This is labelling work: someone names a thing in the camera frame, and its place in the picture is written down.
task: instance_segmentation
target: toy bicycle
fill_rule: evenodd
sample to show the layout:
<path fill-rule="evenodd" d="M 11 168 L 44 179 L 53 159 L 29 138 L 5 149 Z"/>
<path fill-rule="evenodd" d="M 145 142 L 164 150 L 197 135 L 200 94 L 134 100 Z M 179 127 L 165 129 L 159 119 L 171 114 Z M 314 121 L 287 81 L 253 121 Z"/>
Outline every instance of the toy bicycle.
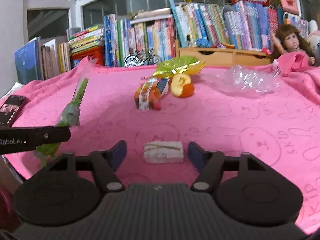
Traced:
<path fill-rule="evenodd" d="M 154 49 L 150 49 L 148 52 L 142 50 L 136 54 L 129 54 L 124 60 L 125 67 L 137 67 L 143 65 L 157 65 L 162 59 L 155 55 Z"/>

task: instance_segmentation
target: orange fruit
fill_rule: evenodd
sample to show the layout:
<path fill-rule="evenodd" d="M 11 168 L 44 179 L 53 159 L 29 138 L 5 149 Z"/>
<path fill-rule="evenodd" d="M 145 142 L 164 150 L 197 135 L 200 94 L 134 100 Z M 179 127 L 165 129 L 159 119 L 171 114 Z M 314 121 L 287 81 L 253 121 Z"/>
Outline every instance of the orange fruit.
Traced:
<path fill-rule="evenodd" d="M 172 94 L 179 98 L 189 97 L 195 92 L 190 76 L 183 73 L 173 76 L 170 87 Z"/>

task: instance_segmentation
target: pink tablecloth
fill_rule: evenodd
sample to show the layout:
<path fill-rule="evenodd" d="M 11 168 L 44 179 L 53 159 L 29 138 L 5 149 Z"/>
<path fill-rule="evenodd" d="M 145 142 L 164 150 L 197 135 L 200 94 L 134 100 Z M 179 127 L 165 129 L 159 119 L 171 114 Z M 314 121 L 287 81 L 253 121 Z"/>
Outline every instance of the pink tablecloth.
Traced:
<path fill-rule="evenodd" d="M 19 94 L 29 95 L 14 126 L 54 125 L 70 101 L 81 68 L 46 82 L 34 82 Z M 222 73 L 206 68 L 203 75 Z M 199 79 L 190 98 L 168 94 L 161 100 L 162 110 L 135 108 L 133 95 L 140 78 L 153 69 L 101 69 L 92 71 L 81 105 L 80 127 L 59 152 L 87 155 L 108 149 L 124 139 L 128 154 L 117 175 L 132 182 L 185 182 L 198 175 L 185 158 L 183 163 L 146 164 L 145 143 L 154 140 L 182 141 L 187 149 L 196 141 L 207 150 L 220 150 L 238 156 L 251 152 L 295 183 L 304 194 L 297 224 L 307 233 L 320 226 L 320 108 L 293 88 L 283 85 L 274 94 L 258 99 L 229 97 Z M 40 167 L 31 152 L 7 155 L 24 177 L 30 178 Z"/>

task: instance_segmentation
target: wall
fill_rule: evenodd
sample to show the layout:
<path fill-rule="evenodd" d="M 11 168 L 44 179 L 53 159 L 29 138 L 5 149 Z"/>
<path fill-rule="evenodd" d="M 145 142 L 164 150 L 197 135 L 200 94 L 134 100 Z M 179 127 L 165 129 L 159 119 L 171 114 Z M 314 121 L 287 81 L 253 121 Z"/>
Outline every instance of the wall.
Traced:
<path fill-rule="evenodd" d="M 0 98 L 17 81 L 13 52 L 24 44 L 24 0 L 0 0 Z"/>

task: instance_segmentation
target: bookshelf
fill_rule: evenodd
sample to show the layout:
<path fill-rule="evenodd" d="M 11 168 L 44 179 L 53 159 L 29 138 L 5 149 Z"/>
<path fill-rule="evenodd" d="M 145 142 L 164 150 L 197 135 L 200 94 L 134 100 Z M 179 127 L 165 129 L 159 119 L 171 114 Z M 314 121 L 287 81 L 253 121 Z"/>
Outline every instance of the bookshelf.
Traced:
<path fill-rule="evenodd" d="M 201 62 L 205 62 L 206 66 L 260 66 L 271 63 L 271 57 L 259 51 L 198 47 L 182 48 L 178 39 L 175 41 L 175 47 L 177 57 L 194 56 Z"/>

